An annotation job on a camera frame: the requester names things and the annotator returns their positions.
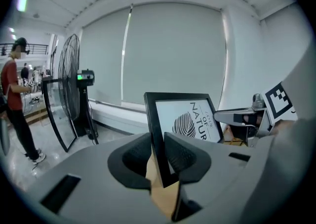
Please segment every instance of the fan stand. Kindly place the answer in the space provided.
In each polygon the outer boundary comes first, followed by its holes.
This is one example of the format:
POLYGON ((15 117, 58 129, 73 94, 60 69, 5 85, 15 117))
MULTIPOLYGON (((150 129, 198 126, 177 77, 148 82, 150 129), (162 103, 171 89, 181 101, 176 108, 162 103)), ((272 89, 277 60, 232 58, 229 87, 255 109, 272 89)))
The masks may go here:
POLYGON ((98 131, 96 124, 93 122, 90 110, 89 110, 89 101, 88 101, 88 92, 87 88, 79 88, 79 96, 80 96, 80 113, 79 116, 73 120, 75 130, 77 132, 77 136, 88 135, 89 139, 94 140, 96 144, 98 142, 98 131))

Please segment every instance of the roller blind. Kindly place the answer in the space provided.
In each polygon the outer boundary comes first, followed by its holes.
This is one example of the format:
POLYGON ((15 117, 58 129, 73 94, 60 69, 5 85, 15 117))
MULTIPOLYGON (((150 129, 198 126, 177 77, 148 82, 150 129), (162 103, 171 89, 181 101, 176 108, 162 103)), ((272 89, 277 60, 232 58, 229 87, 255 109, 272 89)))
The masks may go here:
POLYGON ((94 85, 89 98, 120 105, 122 46, 129 9, 105 16, 83 29, 80 69, 91 69, 94 85))
POLYGON ((125 48, 123 99, 142 104, 146 91, 208 93, 217 109, 225 57, 220 12, 182 3, 136 6, 125 48))

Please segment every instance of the black cap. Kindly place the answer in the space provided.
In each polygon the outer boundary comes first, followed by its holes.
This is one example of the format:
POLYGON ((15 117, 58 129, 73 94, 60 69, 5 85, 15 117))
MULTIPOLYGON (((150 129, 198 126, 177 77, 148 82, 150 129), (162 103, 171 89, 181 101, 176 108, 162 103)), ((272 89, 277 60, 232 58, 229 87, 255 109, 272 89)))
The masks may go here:
POLYGON ((24 51, 25 51, 25 49, 26 49, 26 44, 27 44, 27 41, 26 41, 25 38, 19 38, 19 39, 17 39, 17 40, 14 42, 14 44, 13 44, 13 46, 12 46, 12 50, 14 51, 15 48, 16 48, 18 45, 20 45, 22 48, 24 48, 24 51))

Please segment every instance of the black pants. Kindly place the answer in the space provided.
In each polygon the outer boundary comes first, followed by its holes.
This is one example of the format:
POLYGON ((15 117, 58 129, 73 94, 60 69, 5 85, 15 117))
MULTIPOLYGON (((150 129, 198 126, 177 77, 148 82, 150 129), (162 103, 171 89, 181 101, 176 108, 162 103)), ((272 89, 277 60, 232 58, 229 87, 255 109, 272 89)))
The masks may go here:
POLYGON ((39 154, 35 149, 31 130, 24 118, 22 110, 7 109, 6 113, 27 155, 31 160, 36 160, 39 157, 39 154))

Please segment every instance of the electric fan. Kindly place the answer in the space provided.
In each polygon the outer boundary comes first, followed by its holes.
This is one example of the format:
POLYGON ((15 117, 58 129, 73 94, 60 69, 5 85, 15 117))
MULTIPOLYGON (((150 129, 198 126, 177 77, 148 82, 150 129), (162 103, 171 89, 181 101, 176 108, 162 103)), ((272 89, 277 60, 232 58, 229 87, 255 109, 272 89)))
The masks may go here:
POLYGON ((60 102, 69 120, 73 122, 77 136, 88 135, 98 144, 98 132, 89 112, 87 86, 94 83, 91 70, 79 70, 79 38, 76 34, 67 38, 58 66, 58 90, 60 102))

